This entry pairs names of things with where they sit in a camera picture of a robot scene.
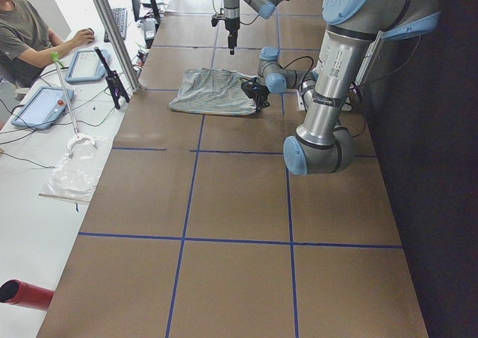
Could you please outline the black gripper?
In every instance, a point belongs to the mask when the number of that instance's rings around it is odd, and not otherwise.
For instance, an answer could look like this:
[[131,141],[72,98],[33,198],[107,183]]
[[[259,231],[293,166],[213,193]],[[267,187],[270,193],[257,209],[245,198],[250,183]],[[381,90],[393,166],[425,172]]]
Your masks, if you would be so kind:
[[266,86],[259,84],[256,77],[243,81],[240,88],[248,98],[255,102],[256,111],[261,111],[270,106],[267,100],[270,92]]
[[235,55],[235,48],[237,47],[238,31],[240,29],[240,18],[225,18],[225,27],[228,31],[228,47],[229,54]]

